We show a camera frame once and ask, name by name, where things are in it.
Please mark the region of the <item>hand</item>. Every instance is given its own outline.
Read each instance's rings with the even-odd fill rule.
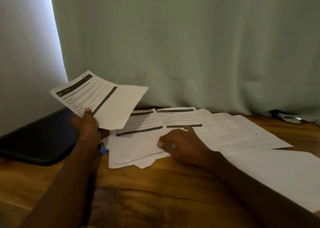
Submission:
[[[184,131],[174,129],[159,138],[157,146],[171,154],[177,160],[186,164],[206,167],[212,162],[214,151],[210,150],[190,126]]]
[[[94,119],[91,109],[86,109],[82,118],[75,115],[71,119],[73,127],[79,131],[79,138],[101,140],[101,133]]]

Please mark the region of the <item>white wall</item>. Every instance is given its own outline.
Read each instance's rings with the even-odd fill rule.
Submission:
[[[51,0],[0,0],[0,136],[63,108],[66,82]]]

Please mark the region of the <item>wooden desk surface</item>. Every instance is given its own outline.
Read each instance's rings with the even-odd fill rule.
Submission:
[[[294,146],[286,150],[308,151],[320,157],[317,124],[246,117]],[[3,160],[0,220],[6,216],[4,210],[10,210],[13,218],[9,219],[17,225],[46,192],[62,164],[40,167]],[[102,196],[110,205],[105,222],[111,227],[259,227],[251,212],[212,175],[171,157],[158,159],[145,169],[109,169],[105,155],[96,185],[108,193],[108,197]]]

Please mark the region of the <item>green curtain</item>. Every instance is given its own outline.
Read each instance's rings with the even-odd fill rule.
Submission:
[[[320,0],[52,0],[68,78],[140,106],[320,117]]]

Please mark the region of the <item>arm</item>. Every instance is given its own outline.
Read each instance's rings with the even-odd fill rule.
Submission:
[[[71,120],[79,138],[53,183],[19,228],[80,227],[89,174],[101,140],[90,109]]]
[[[233,166],[220,152],[210,150],[190,126],[160,137],[158,147],[177,161],[202,167],[233,192],[266,227],[320,227],[313,213],[271,190]]]

